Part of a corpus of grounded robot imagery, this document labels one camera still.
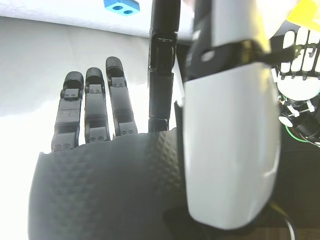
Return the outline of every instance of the blue block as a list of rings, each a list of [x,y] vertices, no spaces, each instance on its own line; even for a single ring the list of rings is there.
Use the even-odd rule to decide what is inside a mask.
[[[131,16],[140,12],[139,3],[133,0],[104,0],[104,7],[122,16]]]

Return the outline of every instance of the yellow block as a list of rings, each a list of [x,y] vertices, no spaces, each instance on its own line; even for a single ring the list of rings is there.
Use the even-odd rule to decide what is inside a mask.
[[[320,32],[320,0],[300,0],[287,20],[293,24]]]

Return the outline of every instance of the textured grip surface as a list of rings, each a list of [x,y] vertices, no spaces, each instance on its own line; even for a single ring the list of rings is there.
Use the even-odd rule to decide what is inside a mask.
[[[186,204],[175,130],[41,153],[29,240],[171,240],[163,215]]]

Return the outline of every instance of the black robotic finger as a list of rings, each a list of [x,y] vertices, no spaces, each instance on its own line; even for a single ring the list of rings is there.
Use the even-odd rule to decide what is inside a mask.
[[[108,57],[105,62],[105,70],[108,78],[115,135],[138,133],[120,59],[114,56]]]
[[[83,88],[84,77],[80,72],[72,71],[66,75],[51,142],[53,152],[74,149],[79,145]]]
[[[110,140],[106,107],[106,89],[102,72],[91,67],[85,76],[84,135],[86,143]]]

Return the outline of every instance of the white robotic hand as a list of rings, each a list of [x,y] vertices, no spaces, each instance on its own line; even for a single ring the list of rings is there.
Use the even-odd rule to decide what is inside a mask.
[[[305,27],[299,28],[297,34],[288,31],[282,47],[295,45],[296,58],[282,62],[274,77],[281,93],[278,100],[283,105],[280,122],[292,128],[296,137],[316,145],[320,142],[320,124],[315,118],[320,92],[319,42],[320,33]]]

